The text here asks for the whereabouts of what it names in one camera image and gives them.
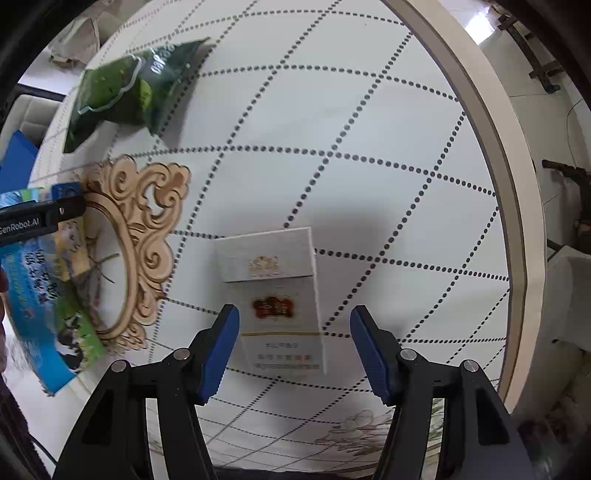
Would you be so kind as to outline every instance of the human hand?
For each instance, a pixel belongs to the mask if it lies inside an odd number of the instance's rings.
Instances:
[[[0,292],[5,293],[8,290],[8,279],[6,277],[6,273],[3,268],[0,268]],[[6,334],[4,332],[4,325],[2,324],[4,320],[4,302],[0,298],[0,373],[4,372],[6,368]]]

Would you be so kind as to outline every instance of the red logo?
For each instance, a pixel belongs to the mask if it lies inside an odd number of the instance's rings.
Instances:
[[[252,302],[252,308],[255,309],[255,315],[258,319],[268,317],[286,317],[294,316],[294,301],[289,297],[277,297],[268,295],[258,297]]]

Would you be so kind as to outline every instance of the green snack bag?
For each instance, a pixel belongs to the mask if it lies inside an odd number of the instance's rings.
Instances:
[[[145,125],[158,131],[167,103],[173,97],[189,61],[205,42],[148,48],[114,60],[82,77],[66,136],[64,153],[72,153],[97,125]]]

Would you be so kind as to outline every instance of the table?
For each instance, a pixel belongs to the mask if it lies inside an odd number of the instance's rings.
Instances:
[[[81,293],[133,364],[186,346],[231,302],[213,239],[312,227],[326,375],[255,374],[237,342],[197,408],[216,465],[375,467],[392,409],[350,338],[356,304],[430,361],[476,360],[510,410],[527,377],[545,257],[525,139],[490,64],[436,1],[388,4],[153,0],[89,67],[210,37],[159,135],[105,123],[64,155],[73,89],[41,147],[32,186],[89,191],[97,264]],[[441,418],[436,401],[432,452]]]

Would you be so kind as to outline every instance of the beige table trim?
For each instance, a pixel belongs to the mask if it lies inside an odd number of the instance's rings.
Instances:
[[[431,53],[460,98],[498,194],[511,282],[499,395],[512,411],[531,365],[545,278],[544,218],[530,152],[491,64],[439,2],[384,1]]]

